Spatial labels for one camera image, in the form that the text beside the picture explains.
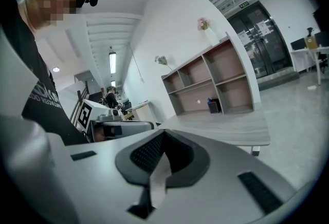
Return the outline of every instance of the tiled floor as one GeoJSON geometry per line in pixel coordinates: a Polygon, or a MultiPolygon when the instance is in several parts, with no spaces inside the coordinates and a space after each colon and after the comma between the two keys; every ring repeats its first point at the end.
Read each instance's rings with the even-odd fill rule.
{"type": "Polygon", "coordinates": [[[312,85],[315,72],[261,92],[271,144],[261,147],[259,159],[297,189],[317,178],[329,152],[329,79],[308,90],[312,85]]]}

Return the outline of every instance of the doorway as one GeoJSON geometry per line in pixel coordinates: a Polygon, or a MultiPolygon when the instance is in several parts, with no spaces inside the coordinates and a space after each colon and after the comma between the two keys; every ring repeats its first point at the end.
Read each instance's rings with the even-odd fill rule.
{"type": "Polygon", "coordinates": [[[244,45],[257,78],[292,66],[281,34],[260,2],[248,6],[228,21],[244,45]]]}

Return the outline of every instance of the fluorescent light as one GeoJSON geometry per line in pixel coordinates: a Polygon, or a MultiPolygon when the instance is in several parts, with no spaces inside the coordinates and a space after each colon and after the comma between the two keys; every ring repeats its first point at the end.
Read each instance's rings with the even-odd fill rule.
{"type": "Polygon", "coordinates": [[[117,60],[117,54],[115,52],[109,53],[109,70],[111,73],[116,72],[116,60],[117,60]]]}

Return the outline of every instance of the black strip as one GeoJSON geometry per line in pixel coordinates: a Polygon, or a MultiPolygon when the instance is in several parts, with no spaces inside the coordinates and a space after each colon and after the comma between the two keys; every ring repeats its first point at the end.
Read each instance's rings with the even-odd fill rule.
{"type": "Polygon", "coordinates": [[[77,161],[94,155],[96,155],[94,151],[87,151],[87,152],[71,155],[71,157],[73,161],[77,161]]]}
{"type": "Polygon", "coordinates": [[[237,177],[239,177],[240,181],[265,214],[271,213],[282,205],[282,201],[279,200],[253,172],[243,173],[237,177]]]}

